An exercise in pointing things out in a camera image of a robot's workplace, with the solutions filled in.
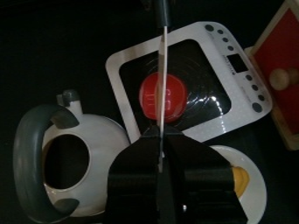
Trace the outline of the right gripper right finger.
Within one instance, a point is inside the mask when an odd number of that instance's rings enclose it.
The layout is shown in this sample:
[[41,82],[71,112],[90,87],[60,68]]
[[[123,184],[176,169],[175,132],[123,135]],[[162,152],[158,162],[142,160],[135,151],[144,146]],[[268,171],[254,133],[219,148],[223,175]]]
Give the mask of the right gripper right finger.
[[164,129],[163,150],[179,224],[247,224],[230,161],[172,127]]

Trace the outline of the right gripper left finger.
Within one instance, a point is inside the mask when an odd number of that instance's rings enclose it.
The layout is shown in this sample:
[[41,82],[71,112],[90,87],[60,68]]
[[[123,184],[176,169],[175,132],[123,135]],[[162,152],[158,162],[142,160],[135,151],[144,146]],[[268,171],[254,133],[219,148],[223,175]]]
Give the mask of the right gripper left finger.
[[158,159],[159,128],[152,126],[110,166],[104,224],[159,224]]

